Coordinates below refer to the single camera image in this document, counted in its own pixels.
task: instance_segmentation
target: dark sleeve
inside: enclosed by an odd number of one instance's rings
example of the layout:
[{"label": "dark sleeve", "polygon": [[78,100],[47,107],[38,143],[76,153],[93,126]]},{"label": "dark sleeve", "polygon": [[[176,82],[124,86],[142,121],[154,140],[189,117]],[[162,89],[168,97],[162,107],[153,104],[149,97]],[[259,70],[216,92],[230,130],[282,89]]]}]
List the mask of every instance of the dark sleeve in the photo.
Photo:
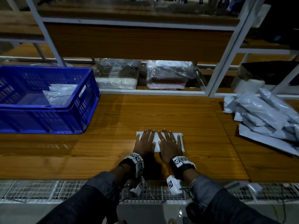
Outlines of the dark sleeve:
[{"label": "dark sleeve", "polygon": [[193,222],[279,224],[242,203],[223,186],[205,175],[196,179],[193,194],[196,203],[191,203],[186,208],[188,217]]},{"label": "dark sleeve", "polygon": [[102,172],[90,179],[77,193],[56,206],[38,224],[44,223],[108,223],[118,221],[116,206],[120,188],[110,172]]}]

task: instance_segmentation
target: hand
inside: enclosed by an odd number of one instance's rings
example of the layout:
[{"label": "hand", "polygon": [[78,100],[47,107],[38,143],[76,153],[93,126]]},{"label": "hand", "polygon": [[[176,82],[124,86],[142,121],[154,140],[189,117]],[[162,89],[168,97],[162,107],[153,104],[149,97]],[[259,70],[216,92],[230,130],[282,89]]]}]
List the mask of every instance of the hand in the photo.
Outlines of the hand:
[{"label": "hand", "polygon": [[178,143],[176,143],[176,139],[171,131],[169,131],[169,135],[165,128],[162,132],[164,133],[165,138],[162,136],[161,132],[158,131],[158,135],[161,140],[158,142],[160,147],[160,156],[165,164],[169,164],[172,158],[183,155],[181,137],[178,135]]},{"label": "hand", "polygon": [[142,158],[149,154],[155,153],[156,143],[152,142],[154,140],[155,130],[145,130],[140,138],[140,134],[137,134],[136,143],[133,152],[140,154]]}]

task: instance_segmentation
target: wooden table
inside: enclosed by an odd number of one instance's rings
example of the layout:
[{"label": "wooden table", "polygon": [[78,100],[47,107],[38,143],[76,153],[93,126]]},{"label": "wooden table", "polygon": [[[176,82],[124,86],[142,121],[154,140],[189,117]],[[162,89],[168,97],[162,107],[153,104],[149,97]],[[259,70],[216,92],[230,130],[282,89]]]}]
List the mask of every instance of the wooden table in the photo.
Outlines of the wooden table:
[{"label": "wooden table", "polygon": [[[288,101],[299,111],[298,101]],[[299,182],[299,158],[239,136],[233,114],[223,113],[223,98],[211,103],[231,143],[253,182]]]},{"label": "wooden table", "polygon": [[[83,134],[0,134],[0,179],[91,178],[130,154],[136,131],[149,127],[183,133],[185,155],[200,172],[249,179],[209,98],[105,94]],[[163,165],[160,179],[167,176]]]}]

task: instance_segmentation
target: wrist strap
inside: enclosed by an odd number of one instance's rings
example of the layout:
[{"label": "wrist strap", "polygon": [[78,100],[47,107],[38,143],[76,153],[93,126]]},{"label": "wrist strap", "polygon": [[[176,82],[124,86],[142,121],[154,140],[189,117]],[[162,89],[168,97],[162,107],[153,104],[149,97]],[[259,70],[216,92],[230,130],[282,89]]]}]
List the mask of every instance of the wrist strap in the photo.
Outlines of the wrist strap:
[{"label": "wrist strap", "polygon": [[176,156],[170,161],[170,167],[173,171],[174,177],[181,181],[184,181],[183,173],[188,169],[196,169],[194,163],[192,163],[187,157]]},{"label": "wrist strap", "polygon": [[118,165],[127,164],[129,165],[137,178],[143,174],[144,161],[138,153],[132,153],[131,155],[125,157]]}]

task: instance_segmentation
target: blue plastic crate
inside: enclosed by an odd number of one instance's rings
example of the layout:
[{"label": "blue plastic crate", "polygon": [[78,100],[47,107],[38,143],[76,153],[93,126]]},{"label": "blue plastic crate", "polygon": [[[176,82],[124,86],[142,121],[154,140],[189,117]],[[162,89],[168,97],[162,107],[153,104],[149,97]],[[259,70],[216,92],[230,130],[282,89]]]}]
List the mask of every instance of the blue plastic crate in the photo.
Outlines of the blue plastic crate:
[{"label": "blue plastic crate", "polygon": [[[78,86],[65,105],[50,105],[43,94],[50,84]],[[82,133],[99,97],[91,68],[4,65],[0,67],[0,133]]]}]

